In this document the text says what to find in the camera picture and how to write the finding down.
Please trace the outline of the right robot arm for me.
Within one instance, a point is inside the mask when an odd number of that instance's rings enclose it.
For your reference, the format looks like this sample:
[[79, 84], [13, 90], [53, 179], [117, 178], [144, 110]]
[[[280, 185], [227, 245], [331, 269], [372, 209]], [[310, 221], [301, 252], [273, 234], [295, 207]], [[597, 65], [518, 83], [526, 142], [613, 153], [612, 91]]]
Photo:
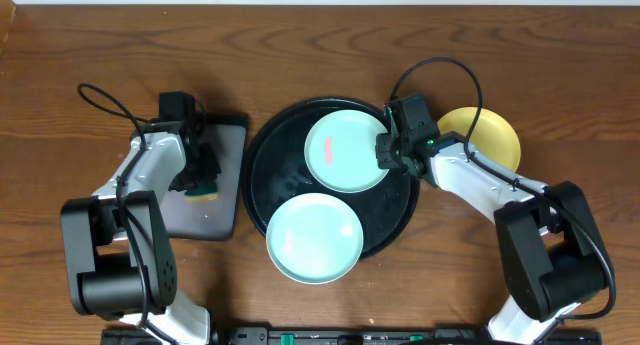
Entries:
[[549, 186], [491, 161], [464, 136], [442, 134], [421, 96], [384, 107], [389, 131], [376, 138], [381, 169], [401, 169], [450, 192], [496, 227], [510, 296], [487, 325], [493, 341], [542, 344], [602, 290], [616, 300], [611, 260], [582, 190]]

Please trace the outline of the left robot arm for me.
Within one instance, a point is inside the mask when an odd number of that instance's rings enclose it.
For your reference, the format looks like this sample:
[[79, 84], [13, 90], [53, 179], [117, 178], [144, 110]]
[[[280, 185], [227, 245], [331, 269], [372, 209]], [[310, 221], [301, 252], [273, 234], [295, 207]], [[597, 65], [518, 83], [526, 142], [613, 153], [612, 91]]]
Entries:
[[181, 91], [160, 94], [155, 119], [136, 117], [123, 104], [113, 113], [135, 127], [129, 154], [102, 187], [60, 211], [72, 306], [120, 322], [103, 330], [104, 344], [215, 344], [210, 312], [178, 288], [160, 209], [170, 191], [216, 194], [221, 170], [202, 138], [208, 116]]

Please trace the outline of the green yellow sponge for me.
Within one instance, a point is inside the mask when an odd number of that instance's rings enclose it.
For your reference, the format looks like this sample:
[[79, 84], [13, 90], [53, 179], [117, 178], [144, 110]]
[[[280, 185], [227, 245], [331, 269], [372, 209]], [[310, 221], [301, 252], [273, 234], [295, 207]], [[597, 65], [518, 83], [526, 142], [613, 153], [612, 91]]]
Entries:
[[218, 187], [215, 182], [202, 183], [184, 193], [186, 201], [209, 201], [218, 197]]

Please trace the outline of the yellow plate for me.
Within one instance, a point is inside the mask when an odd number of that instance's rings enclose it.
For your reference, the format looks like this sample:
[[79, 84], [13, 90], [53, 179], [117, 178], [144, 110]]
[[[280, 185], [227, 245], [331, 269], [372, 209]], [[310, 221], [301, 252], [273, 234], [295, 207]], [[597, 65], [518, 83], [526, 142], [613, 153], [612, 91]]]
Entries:
[[[466, 135], [476, 114], [475, 107], [452, 110], [441, 117], [441, 133], [455, 131]], [[480, 112], [470, 142], [489, 159], [515, 172], [521, 160], [521, 147], [513, 127], [500, 115], [488, 109]]]

